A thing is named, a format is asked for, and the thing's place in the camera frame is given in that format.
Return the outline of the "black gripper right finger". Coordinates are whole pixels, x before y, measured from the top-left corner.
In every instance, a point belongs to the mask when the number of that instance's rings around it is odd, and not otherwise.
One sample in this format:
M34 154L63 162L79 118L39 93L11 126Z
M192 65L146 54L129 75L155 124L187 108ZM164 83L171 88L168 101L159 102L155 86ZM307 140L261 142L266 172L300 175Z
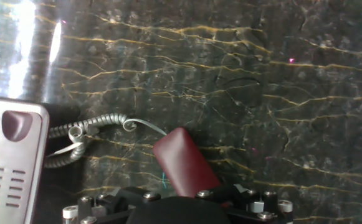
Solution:
M198 191L196 198L218 204L230 223L293 223L293 203L278 199L274 191L221 185Z

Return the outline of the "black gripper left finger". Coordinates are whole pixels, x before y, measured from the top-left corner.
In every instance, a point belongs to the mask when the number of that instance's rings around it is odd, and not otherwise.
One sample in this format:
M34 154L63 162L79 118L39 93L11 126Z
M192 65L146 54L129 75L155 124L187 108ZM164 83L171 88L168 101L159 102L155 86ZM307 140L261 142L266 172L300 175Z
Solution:
M62 223L125 223L130 210L160 198L160 194L138 187L125 187L95 197L86 195L75 205L63 208Z

